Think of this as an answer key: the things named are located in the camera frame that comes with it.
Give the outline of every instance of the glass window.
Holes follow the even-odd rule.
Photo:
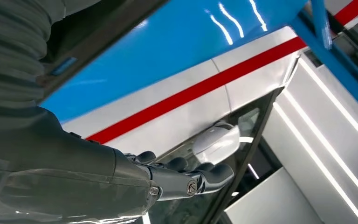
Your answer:
[[[240,108],[230,114],[223,120],[231,125],[238,125],[240,136],[239,149],[222,163],[232,167],[235,173],[243,164],[244,157],[252,145],[252,139],[255,138],[261,119],[265,117],[266,110],[264,107],[271,102],[271,96],[265,96],[259,100]],[[197,160],[192,151],[192,145],[197,136],[184,142],[177,148],[166,153],[158,159],[158,162],[167,163],[176,157],[184,157],[188,160],[189,169],[194,169],[200,162]],[[269,175],[271,175],[275,166],[271,165],[271,159],[266,158],[266,153],[261,150],[262,145],[259,144],[257,153],[255,153],[252,161],[249,163],[248,169],[241,179],[233,198],[230,203],[247,193],[254,186],[259,184]],[[156,202],[149,210],[149,218],[151,224],[197,224],[205,220],[207,213],[210,211],[210,205],[216,201],[220,192],[207,195],[196,195],[192,198]]]

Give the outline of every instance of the robotic arm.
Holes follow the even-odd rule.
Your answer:
[[[0,224],[125,223],[156,200],[215,192],[227,165],[153,164],[62,130],[36,105],[50,27],[98,0],[0,0]]]

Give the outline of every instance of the blue metal frame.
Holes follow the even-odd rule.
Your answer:
[[[331,40],[330,25],[326,8],[324,7],[324,0],[312,0],[311,3],[316,35],[326,49],[331,49],[333,41]]]
[[[332,74],[341,82],[348,92],[358,101],[358,81],[353,76],[353,73],[351,73],[351,71],[357,71],[358,68],[355,67],[350,69],[354,64],[348,64],[347,60],[345,60],[347,59],[346,55],[338,50],[334,44],[332,44],[332,50],[326,49],[300,16],[296,17],[290,23],[290,26],[312,49],[319,60],[329,68]]]

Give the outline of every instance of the white wall panel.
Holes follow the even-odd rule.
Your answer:
[[[328,70],[302,59],[263,135],[326,223],[358,223],[358,128],[348,118],[358,124],[358,104]]]
[[[233,224],[322,224],[284,168],[225,211]]]

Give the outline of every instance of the window frame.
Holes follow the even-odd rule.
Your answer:
[[[229,123],[235,124],[236,122],[238,122],[238,118],[240,116],[253,110],[254,108],[259,108],[259,115],[257,117],[257,121],[251,134],[251,136],[253,137],[253,142],[245,146],[247,147],[247,150],[245,150],[244,156],[241,158],[241,166],[234,171],[235,177],[231,181],[231,183],[225,186],[222,190],[220,190],[216,198],[209,206],[208,212],[206,213],[203,218],[203,221],[200,224],[217,223],[222,213],[224,213],[224,209],[229,205],[232,198],[232,193],[238,187],[242,177],[244,176],[248,168],[247,164],[250,163],[250,161],[252,160],[252,157],[257,150],[260,141],[262,140],[262,133],[271,114],[273,103],[275,102],[278,95],[283,91],[283,89],[284,87],[275,89],[269,94],[253,101],[252,103],[246,104],[245,106],[229,114]]]

